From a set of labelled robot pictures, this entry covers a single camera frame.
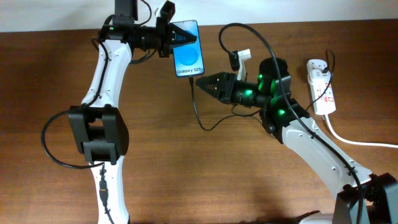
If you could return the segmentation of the blue Galaxy smartphone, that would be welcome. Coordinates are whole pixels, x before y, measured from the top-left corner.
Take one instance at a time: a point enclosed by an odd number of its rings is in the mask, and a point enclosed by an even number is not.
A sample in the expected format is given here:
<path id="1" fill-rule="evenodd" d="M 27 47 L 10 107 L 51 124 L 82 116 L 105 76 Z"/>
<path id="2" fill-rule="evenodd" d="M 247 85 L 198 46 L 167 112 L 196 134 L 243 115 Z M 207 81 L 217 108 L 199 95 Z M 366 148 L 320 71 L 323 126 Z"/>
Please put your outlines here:
<path id="1" fill-rule="evenodd" d="M 174 49 L 174 65 L 176 76 L 179 78 L 185 78 L 204 74 L 205 66 L 201 51 L 201 42 L 197 21 L 180 21 L 174 22 L 174 24 L 197 37 L 197 40 L 194 43 Z"/>

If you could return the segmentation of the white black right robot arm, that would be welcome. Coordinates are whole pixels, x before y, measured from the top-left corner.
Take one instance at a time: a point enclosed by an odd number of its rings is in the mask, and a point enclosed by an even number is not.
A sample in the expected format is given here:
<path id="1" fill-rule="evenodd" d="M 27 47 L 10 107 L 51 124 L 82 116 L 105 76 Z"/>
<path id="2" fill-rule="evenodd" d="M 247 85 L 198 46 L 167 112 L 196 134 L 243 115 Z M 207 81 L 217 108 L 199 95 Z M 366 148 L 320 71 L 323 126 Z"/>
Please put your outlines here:
<path id="1" fill-rule="evenodd" d="M 297 153 L 335 199 L 333 213 L 305 213 L 292 223 L 397 223 L 397 179 L 375 175 L 329 139 L 291 97 L 284 59 L 267 58 L 256 83 L 220 72 L 196 80 L 197 87 L 224 104 L 259 108 L 262 127 Z"/>

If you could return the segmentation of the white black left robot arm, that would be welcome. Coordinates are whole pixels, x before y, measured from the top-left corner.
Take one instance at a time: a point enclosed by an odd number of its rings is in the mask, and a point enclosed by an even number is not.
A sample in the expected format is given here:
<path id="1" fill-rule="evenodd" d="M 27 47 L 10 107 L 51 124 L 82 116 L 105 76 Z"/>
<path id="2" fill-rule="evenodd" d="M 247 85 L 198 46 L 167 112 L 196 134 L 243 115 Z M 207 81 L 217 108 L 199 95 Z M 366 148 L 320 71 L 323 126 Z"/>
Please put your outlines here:
<path id="1" fill-rule="evenodd" d="M 134 50 L 153 50 L 165 58 L 173 49 L 197 38 L 171 23 L 175 4 L 166 1 L 154 27 L 137 23 L 135 1 L 116 1 L 94 39 L 98 63 L 90 88 L 80 106 L 68 112 L 79 153 L 93 174 L 98 204 L 98 223 L 129 223 L 123 190 L 123 163 L 129 148 L 129 131 L 119 111 L 119 97 Z"/>

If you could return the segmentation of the white USB charger plug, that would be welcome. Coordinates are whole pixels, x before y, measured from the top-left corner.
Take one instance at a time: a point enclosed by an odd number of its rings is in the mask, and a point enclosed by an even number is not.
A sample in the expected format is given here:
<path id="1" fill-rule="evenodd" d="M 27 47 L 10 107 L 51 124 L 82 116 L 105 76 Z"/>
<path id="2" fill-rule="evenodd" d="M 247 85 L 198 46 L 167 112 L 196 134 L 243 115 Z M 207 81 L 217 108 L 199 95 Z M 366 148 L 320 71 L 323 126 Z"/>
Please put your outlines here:
<path id="1" fill-rule="evenodd" d="M 315 67 L 315 68 L 310 68 L 310 70 L 308 71 L 307 78 L 309 84 L 313 85 L 314 83 L 318 82 L 328 83 L 330 81 L 330 76 L 331 73 L 328 67 L 325 68 Z"/>

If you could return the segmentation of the white power strip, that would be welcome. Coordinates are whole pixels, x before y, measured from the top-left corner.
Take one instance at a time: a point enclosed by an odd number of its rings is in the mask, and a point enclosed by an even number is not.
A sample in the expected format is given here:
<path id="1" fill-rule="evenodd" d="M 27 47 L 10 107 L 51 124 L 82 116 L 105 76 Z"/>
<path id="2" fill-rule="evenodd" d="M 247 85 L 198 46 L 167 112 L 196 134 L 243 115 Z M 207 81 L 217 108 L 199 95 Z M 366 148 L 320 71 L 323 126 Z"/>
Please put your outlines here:
<path id="1" fill-rule="evenodd" d="M 307 71 L 315 67 L 325 68 L 328 65 L 320 59 L 311 59 L 307 62 Z M 315 114 L 326 115 L 333 113 L 336 110 L 336 105 L 330 81 L 328 83 L 318 82 L 309 85 Z"/>

